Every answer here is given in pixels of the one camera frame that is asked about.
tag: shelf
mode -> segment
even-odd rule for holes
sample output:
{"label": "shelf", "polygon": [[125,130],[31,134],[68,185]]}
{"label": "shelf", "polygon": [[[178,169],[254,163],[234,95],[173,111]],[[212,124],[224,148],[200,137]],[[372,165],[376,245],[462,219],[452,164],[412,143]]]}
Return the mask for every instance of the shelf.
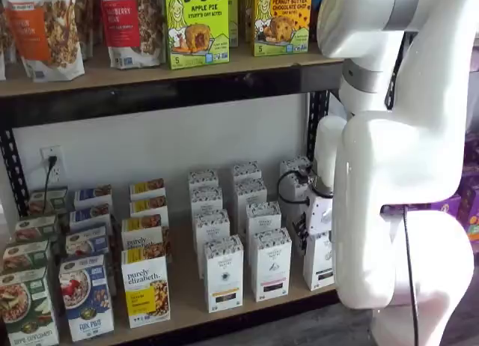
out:
{"label": "shelf", "polygon": [[[243,306],[209,314],[204,302],[203,282],[198,278],[191,235],[190,225],[171,227],[173,263],[168,265],[171,320],[130,329],[124,293],[119,291],[113,302],[115,331],[85,341],[82,345],[106,346],[135,341],[144,345],[145,341],[150,340],[152,345],[174,346],[178,343],[219,336],[338,302],[333,287],[309,291],[302,278],[302,260],[293,257],[290,290],[287,296],[256,303],[249,286],[249,273],[245,272]],[[62,321],[64,323],[60,326],[61,345],[73,345],[67,323],[64,318]]]}
{"label": "shelf", "polygon": [[24,127],[338,88],[341,61],[325,58],[315,44],[309,49],[255,58],[243,44],[227,64],[116,70],[100,47],[85,62],[85,75],[71,82],[33,83],[18,63],[0,82],[0,123]]}

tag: white wall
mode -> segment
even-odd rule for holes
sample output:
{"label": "white wall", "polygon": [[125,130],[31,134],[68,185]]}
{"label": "white wall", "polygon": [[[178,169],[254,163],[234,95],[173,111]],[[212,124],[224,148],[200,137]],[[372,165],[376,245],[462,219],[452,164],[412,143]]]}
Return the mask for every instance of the white wall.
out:
{"label": "white wall", "polygon": [[[61,145],[70,189],[112,183],[115,211],[125,217],[127,185],[163,177],[169,207],[178,211],[189,205],[190,169],[258,160],[274,194],[279,162],[304,153],[305,98],[194,106],[26,127],[14,134],[30,190],[45,182],[40,148]],[[220,177],[225,180],[225,170]]]}

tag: cereal box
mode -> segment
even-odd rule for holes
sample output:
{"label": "cereal box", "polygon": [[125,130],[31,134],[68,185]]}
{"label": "cereal box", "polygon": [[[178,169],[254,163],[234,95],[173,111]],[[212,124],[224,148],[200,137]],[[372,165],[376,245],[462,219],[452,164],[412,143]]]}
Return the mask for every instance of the cereal box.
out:
{"label": "cereal box", "polygon": [[112,185],[102,185],[90,189],[75,191],[73,201],[75,209],[85,209],[101,204],[108,204],[113,208]]}
{"label": "cereal box", "polygon": [[311,0],[254,0],[254,56],[308,51]]}
{"label": "cereal box", "polygon": [[154,179],[129,186],[129,199],[131,201],[145,200],[146,198],[156,198],[165,195],[166,189],[163,179]]}
{"label": "cereal box", "polygon": [[166,0],[171,69],[226,63],[228,0]]}
{"label": "cereal box", "polygon": [[48,267],[0,275],[0,313],[11,345],[58,345]]}
{"label": "cereal box", "polygon": [[168,205],[165,196],[149,198],[129,203],[129,215],[131,217],[159,215],[162,226],[168,226]]}
{"label": "cereal box", "polygon": [[3,253],[4,270],[43,266],[52,257],[48,239],[33,243],[18,243]]}
{"label": "cereal box", "polygon": [[238,235],[204,245],[204,288],[208,312],[242,305],[243,248]]}
{"label": "cereal box", "polygon": [[59,279],[73,342],[113,331],[104,255],[66,260]]}
{"label": "cereal box", "polygon": [[121,271],[125,284],[129,326],[170,319],[170,297],[165,250],[161,243],[123,251]]}
{"label": "cereal box", "polygon": [[199,250],[196,255],[198,273],[200,279],[202,279],[204,275],[204,244],[230,236],[230,220],[226,210],[215,210],[195,216],[193,224],[195,226],[196,249]]}
{"label": "cereal box", "polygon": [[256,234],[251,259],[251,286],[256,301],[287,295],[290,286],[291,239],[286,229]]}

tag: electrical outlet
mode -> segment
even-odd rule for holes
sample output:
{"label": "electrical outlet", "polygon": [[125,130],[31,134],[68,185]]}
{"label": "electrical outlet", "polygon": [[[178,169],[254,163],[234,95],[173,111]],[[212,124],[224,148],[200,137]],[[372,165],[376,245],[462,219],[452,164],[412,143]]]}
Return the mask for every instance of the electrical outlet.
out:
{"label": "electrical outlet", "polygon": [[66,185],[67,173],[65,172],[65,164],[63,158],[63,152],[61,146],[47,146],[40,149],[40,154],[42,156],[43,167],[45,168],[45,173],[48,173],[48,158],[57,157],[57,162],[53,169],[50,172],[49,185]]}

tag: cartoon girl illustration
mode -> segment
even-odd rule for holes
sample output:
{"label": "cartoon girl illustration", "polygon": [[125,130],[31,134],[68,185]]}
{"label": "cartoon girl illustration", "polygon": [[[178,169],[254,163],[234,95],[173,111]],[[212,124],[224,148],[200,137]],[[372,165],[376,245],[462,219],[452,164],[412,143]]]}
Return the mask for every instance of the cartoon girl illustration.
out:
{"label": "cartoon girl illustration", "polygon": [[271,0],[257,0],[256,21],[254,27],[257,33],[262,33],[271,23]]}
{"label": "cartoon girl illustration", "polygon": [[170,0],[168,3],[168,39],[171,50],[175,52],[188,52],[186,45],[186,21],[183,14],[184,5],[181,0]]}

